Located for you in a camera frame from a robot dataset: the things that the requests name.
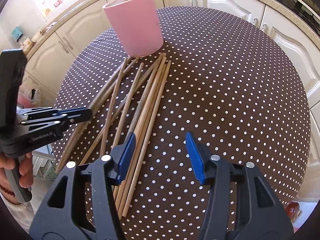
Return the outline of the pink cylindrical utensil cup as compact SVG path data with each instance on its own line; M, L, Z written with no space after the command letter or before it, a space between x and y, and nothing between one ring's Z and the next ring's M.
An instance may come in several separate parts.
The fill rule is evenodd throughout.
M163 46L155 0L112 0L103 10L128 56L148 56Z

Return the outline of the brown polka dot tablecloth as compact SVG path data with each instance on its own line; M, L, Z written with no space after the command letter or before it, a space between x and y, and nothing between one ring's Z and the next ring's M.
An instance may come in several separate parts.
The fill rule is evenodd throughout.
M158 10L171 62L127 239L279 239L301 188L310 108L285 52L253 24L202 7Z

